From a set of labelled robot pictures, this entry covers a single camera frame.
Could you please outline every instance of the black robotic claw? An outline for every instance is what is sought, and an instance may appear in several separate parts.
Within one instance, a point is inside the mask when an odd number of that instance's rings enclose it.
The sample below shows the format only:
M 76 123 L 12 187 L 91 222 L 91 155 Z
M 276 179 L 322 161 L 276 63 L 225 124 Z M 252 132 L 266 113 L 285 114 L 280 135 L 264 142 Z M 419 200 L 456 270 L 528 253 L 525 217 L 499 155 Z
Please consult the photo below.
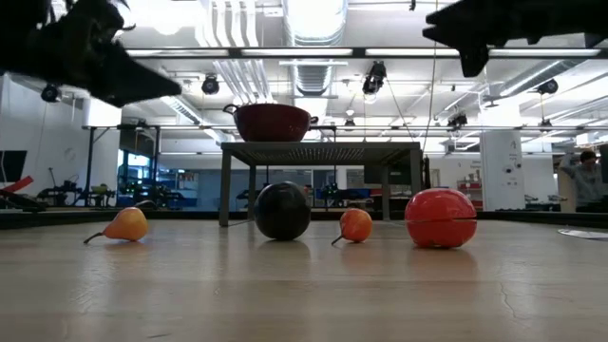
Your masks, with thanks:
M 71 85 L 121 107 L 178 95 L 181 87 L 139 65 L 114 41 L 124 19 L 108 0 L 67 2 L 69 12 L 47 23 L 48 0 L 11 1 L 0 24 L 0 69 Z
M 427 16 L 423 35 L 460 52 L 463 73 L 477 76 L 488 61 L 488 47 L 509 40 L 529 45 L 542 37 L 585 33 L 585 47 L 608 37 L 605 0 L 461 0 Z

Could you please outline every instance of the orange pear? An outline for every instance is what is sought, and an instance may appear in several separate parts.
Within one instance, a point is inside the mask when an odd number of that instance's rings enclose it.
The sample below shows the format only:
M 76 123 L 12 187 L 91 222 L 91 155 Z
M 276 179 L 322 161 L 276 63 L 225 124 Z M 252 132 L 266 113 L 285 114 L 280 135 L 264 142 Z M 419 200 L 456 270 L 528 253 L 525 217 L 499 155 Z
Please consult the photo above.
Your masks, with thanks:
M 102 233 L 97 233 L 85 240 L 85 244 L 96 237 L 120 238 L 137 241 L 148 232 L 148 221 L 139 208 L 125 208 L 105 227 Z

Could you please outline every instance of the black ball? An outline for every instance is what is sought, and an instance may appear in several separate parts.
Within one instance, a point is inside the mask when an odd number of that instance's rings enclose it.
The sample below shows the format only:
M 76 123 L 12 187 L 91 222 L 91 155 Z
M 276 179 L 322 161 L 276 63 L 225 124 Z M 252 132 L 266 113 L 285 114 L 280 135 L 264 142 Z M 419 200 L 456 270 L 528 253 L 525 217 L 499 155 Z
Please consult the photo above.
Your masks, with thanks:
M 254 207 L 257 229 L 268 238 L 292 240 L 301 236 L 311 222 L 311 207 L 304 192 L 285 181 L 267 186 Z

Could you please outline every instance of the person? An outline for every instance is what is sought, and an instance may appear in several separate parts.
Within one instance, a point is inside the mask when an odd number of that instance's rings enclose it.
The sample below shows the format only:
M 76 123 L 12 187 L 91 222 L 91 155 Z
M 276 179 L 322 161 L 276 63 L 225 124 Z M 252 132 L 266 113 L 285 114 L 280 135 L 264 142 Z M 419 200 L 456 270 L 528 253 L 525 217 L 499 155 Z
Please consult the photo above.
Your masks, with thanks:
M 585 150 L 580 153 L 580 164 L 573 165 L 574 154 L 566 153 L 561 159 L 560 170 L 565 172 L 575 183 L 577 192 L 577 212 L 595 213 L 599 209 L 605 194 L 601 179 L 601 165 L 596 153 Z

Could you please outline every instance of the white column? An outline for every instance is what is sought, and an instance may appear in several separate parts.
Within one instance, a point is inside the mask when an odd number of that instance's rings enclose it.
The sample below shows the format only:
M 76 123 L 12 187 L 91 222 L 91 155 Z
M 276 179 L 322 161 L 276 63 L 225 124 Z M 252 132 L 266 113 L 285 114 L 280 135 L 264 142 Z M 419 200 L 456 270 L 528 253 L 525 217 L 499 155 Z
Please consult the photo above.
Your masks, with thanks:
M 121 123 L 122 110 L 106 104 L 97 99 L 85 99 L 83 103 L 85 125 L 90 126 L 115 126 Z M 98 128 L 95 131 L 99 137 L 104 130 Z M 118 172 L 118 150 L 121 132 L 108 130 L 93 145 L 93 163 L 91 167 L 91 185 L 102 183 L 110 189 L 116 190 Z
M 348 180 L 346 178 L 346 166 L 338 166 L 337 173 L 335 175 L 335 182 L 338 184 L 338 189 L 345 190 L 348 188 Z
M 480 113 L 482 125 L 519 126 L 519 107 L 500 104 Z M 486 131 L 481 137 L 484 210 L 524 209 L 522 136 L 519 131 Z

